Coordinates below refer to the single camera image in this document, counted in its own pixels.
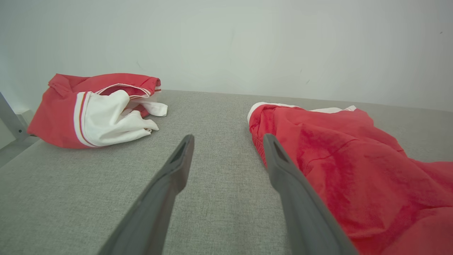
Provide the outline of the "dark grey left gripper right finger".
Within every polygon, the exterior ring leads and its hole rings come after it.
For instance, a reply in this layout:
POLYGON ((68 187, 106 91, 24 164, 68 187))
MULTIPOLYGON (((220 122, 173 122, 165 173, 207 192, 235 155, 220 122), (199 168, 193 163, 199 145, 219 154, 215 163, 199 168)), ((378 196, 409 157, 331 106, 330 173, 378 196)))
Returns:
POLYGON ((272 134, 263 138, 267 171, 279 193, 293 255, 357 255, 341 226, 272 134))

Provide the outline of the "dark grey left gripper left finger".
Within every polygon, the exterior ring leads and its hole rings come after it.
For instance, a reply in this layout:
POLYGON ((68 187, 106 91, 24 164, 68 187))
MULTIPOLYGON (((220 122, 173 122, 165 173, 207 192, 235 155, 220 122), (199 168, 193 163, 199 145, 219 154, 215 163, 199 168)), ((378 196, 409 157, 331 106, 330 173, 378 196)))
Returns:
POLYGON ((195 139, 186 135, 100 249, 100 255, 160 255, 176 196, 186 187, 195 139))

